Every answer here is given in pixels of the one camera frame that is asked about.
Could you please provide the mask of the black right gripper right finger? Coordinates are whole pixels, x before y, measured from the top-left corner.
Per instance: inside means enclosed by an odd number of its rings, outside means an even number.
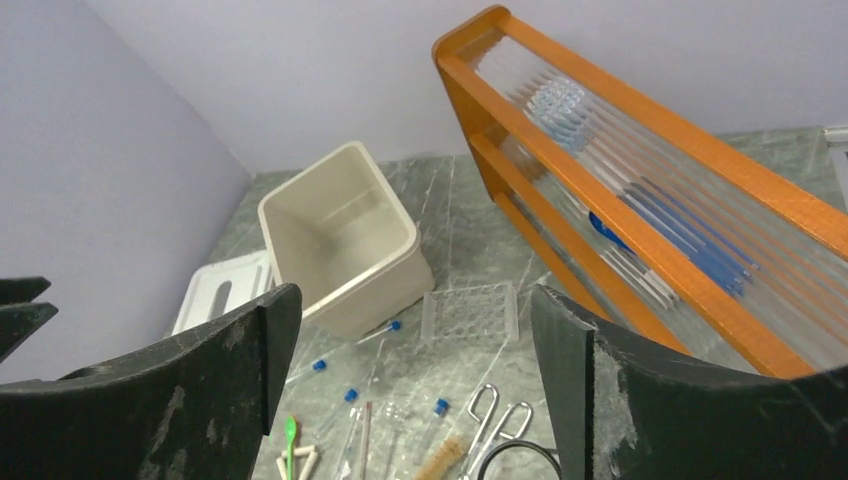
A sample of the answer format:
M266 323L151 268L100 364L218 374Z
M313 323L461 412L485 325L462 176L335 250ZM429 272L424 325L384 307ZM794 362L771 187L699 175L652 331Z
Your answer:
M566 479L843 479L847 371L776 379L672 350L537 285L531 323Z

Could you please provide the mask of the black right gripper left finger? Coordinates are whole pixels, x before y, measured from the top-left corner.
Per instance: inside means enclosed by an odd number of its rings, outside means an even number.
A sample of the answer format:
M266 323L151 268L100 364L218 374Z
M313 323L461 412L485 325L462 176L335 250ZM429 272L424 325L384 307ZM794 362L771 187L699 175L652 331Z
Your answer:
M3 385L2 477L250 478L301 320L301 291L283 284L59 379Z

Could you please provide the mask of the black wire tripod stand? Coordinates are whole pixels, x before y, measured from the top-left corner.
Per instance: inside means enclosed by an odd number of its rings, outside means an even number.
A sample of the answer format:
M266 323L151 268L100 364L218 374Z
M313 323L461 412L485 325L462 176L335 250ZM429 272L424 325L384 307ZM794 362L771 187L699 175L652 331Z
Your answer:
M558 452L528 440L507 440L488 447L470 479L561 479Z

